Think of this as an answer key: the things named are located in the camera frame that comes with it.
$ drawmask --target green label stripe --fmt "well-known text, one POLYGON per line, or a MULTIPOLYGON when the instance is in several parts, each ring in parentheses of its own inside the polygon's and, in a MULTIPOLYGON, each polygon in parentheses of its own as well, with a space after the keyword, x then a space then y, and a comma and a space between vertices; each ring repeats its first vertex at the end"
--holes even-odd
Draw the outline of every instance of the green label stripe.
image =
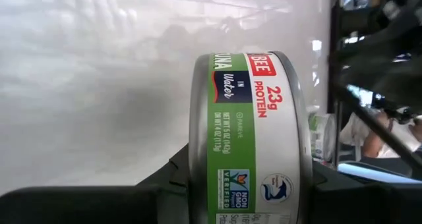
POLYGON ((217 213, 255 212, 255 129, 244 55, 212 55, 208 72, 208 223, 214 224, 217 213))

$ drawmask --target can label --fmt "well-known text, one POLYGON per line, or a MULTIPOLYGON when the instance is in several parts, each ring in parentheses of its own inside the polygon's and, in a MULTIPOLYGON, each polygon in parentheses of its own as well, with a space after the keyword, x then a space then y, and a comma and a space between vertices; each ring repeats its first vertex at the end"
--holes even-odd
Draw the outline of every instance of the can label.
POLYGON ((209 223, 295 222, 297 121, 277 56, 210 57, 207 146, 209 223))

